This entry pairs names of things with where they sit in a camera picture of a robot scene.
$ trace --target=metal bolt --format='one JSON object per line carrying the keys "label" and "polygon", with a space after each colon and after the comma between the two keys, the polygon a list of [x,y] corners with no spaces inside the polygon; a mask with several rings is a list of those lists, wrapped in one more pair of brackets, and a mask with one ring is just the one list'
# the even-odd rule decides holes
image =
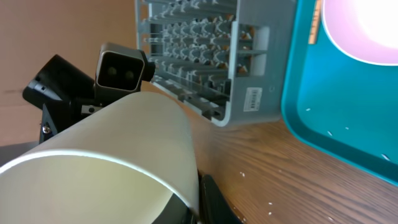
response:
{"label": "metal bolt", "polygon": [[44,134],[51,133],[51,128],[48,125],[43,126],[43,133]]}

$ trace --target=gray dish rack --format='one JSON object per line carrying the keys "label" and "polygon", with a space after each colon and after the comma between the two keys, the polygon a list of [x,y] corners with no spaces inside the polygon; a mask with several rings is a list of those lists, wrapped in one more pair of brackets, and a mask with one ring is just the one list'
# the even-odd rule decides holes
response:
{"label": "gray dish rack", "polygon": [[137,46],[157,65],[152,83],[217,126],[277,121],[295,10],[294,0],[136,0]]}

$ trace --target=teal tray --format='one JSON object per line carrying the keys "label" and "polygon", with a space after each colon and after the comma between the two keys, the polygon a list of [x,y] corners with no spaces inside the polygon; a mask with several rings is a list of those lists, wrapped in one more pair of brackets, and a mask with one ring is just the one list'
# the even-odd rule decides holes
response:
{"label": "teal tray", "polygon": [[340,52],[321,25],[308,45],[315,0],[298,1],[282,97],[304,143],[398,185],[398,67]]}

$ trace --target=barcode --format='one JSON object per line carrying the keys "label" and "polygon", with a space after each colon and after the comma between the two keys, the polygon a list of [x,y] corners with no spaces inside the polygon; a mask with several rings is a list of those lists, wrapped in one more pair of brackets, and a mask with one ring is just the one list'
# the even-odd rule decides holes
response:
{"label": "barcode", "polygon": [[259,87],[247,88],[243,111],[244,112],[258,111],[260,108],[261,95],[262,95],[262,88]]}

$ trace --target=brown tabletop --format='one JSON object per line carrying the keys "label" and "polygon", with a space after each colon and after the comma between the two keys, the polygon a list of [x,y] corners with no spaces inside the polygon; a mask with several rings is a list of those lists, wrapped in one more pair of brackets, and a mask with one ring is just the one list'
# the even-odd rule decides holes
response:
{"label": "brown tabletop", "polygon": [[398,223],[397,187],[301,143],[283,121],[217,128],[182,107],[198,169],[245,223]]}

